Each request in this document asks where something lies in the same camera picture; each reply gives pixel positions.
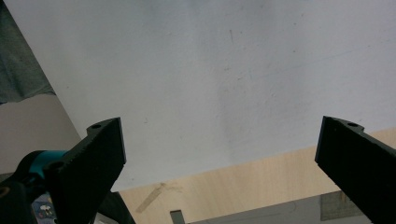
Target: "wooden panel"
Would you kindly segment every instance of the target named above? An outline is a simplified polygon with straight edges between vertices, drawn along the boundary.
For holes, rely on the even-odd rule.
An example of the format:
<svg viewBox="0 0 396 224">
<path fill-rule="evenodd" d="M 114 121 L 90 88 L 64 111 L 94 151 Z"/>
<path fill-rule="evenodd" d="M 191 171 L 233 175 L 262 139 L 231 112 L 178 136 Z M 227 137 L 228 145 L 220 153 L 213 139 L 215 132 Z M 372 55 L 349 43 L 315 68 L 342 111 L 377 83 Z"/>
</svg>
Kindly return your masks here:
<svg viewBox="0 0 396 224">
<path fill-rule="evenodd" d="M 372 136 L 396 147 L 396 128 Z M 186 223 L 221 217 L 339 190 L 314 162 L 316 147 L 191 175 L 120 194 L 138 224 Z"/>
</svg>

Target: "gray fabric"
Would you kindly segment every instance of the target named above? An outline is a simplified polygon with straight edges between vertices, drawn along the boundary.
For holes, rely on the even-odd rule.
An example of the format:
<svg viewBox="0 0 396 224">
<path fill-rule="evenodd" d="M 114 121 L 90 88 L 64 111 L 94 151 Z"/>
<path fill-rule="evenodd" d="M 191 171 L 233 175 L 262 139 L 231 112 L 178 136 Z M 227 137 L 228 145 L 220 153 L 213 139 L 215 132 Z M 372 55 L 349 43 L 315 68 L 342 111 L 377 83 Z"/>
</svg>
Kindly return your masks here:
<svg viewBox="0 0 396 224">
<path fill-rule="evenodd" d="M 0 104 L 52 93 L 43 70 L 6 5 L 0 1 Z"/>
</svg>

